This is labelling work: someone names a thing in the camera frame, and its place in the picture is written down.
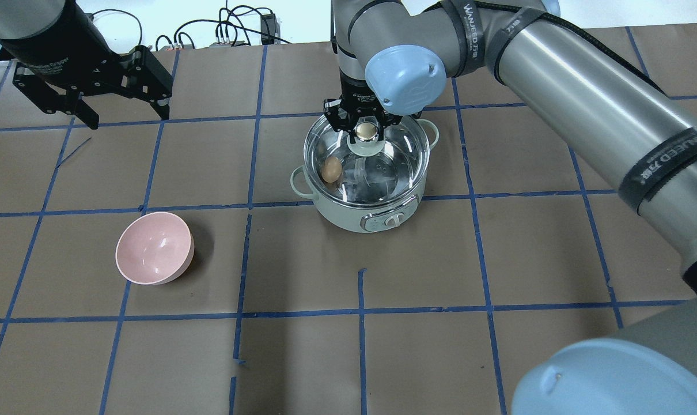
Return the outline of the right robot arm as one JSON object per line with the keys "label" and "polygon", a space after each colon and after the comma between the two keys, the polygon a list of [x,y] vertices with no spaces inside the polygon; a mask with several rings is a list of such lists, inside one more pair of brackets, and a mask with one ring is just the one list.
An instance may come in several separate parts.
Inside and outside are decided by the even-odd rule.
{"label": "right robot arm", "polygon": [[512,414],[697,414],[697,117],[556,1],[333,1],[339,68],[380,120],[419,113],[483,66],[682,258],[694,299],[528,371]]}

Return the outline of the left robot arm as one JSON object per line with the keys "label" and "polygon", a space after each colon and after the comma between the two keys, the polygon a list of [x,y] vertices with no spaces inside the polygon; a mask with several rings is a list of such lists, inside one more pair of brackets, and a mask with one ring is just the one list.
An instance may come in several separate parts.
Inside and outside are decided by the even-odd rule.
{"label": "left robot arm", "polygon": [[74,1],[0,1],[0,45],[17,60],[13,85],[45,113],[97,129],[99,114],[84,98],[115,94],[170,117],[172,74],[142,44],[114,52]]}

